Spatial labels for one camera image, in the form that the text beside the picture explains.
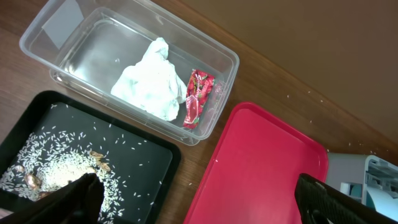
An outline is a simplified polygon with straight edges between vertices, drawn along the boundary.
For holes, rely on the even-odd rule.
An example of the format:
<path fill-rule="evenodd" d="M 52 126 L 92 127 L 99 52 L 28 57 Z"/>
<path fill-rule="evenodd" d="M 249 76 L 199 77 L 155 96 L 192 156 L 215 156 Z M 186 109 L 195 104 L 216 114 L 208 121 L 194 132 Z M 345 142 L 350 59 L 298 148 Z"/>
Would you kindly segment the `white napkin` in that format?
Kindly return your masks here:
<path fill-rule="evenodd" d="M 123 70 L 111 94 L 164 121 L 175 120 L 186 101 L 187 86 L 168 55 L 163 38 L 152 41 L 142 60 Z"/>

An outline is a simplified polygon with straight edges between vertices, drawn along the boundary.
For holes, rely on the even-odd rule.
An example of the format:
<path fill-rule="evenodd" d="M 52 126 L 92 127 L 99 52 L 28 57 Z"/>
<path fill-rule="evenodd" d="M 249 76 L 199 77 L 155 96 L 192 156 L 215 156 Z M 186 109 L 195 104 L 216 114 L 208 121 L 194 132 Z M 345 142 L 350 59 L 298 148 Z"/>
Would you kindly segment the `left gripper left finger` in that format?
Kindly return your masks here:
<path fill-rule="evenodd" d="M 2 218 L 1 223 L 97 223 L 103 200 L 103 183 L 96 174 L 85 174 L 23 210 Z"/>

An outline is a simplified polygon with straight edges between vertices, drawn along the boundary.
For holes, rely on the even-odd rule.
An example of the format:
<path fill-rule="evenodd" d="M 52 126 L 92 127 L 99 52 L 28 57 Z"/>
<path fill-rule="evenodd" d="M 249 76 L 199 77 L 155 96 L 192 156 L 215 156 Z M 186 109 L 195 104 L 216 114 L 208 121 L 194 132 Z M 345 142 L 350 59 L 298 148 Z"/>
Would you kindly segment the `light blue food bowl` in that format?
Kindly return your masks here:
<path fill-rule="evenodd" d="M 367 187 L 366 206 L 378 213 L 397 221 L 397 199 L 388 193 L 373 187 Z"/>

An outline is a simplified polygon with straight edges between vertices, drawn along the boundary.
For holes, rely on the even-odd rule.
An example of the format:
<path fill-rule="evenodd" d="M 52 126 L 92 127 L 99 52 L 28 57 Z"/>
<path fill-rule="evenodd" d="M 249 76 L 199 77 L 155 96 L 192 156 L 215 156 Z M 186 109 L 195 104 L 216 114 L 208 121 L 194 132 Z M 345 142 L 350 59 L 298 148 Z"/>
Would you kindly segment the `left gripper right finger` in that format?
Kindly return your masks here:
<path fill-rule="evenodd" d="M 302 224 L 397 224 L 305 173 L 299 175 L 295 201 Z"/>

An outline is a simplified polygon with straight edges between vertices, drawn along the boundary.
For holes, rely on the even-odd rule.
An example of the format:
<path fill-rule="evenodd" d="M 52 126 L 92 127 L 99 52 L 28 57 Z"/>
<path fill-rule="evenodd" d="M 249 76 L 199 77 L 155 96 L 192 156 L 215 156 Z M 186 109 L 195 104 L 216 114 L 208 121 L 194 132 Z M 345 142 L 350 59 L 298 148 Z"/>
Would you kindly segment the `red sauce packet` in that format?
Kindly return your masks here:
<path fill-rule="evenodd" d="M 187 114 L 183 122 L 184 128 L 195 129 L 198 126 L 200 116 L 214 84 L 215 78 L 213 75 L 201 70 L 192 71 L 187 86 L 185 102 Z"/>

